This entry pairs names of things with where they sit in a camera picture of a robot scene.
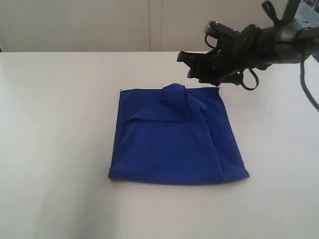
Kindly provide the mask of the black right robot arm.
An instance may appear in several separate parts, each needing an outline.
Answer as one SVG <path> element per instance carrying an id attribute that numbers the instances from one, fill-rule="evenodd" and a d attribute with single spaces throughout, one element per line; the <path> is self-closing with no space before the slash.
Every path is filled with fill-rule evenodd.
<path id="1" fill-rule="evenodd" d="M 264 29 L 251 24 L 241 32 L 211 21 L 205 36 L 217 39 L 211 51 L 181 51 L 177 61 L 189 67 L 188 78 L 215 86 L 243 85 L 246 69 L 266 70 L 274 64 L 296 64 L 319 51 L 319 29 L 296 21 Z"/>

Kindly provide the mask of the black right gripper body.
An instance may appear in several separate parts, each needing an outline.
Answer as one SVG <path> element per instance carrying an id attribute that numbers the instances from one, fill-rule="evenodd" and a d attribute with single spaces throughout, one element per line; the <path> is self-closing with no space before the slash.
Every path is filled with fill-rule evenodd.
<path id="1" fill-rule="evenodd" d="M 248 69 L 259 83 L 255 68 L 249 63 L 249 54 L 253 52 L 256 37 L 261 32 L 261 28 L 254 24 L 248 25 L 240 32 L 239 37 L 230 46 L 214 48 L 207 52 L 211 58 L 211 67 L 199 67 L 206 72 L 206 79 L 200 79 L 200 83 L 207 84 L 243 84 L 243 72 Z"/>

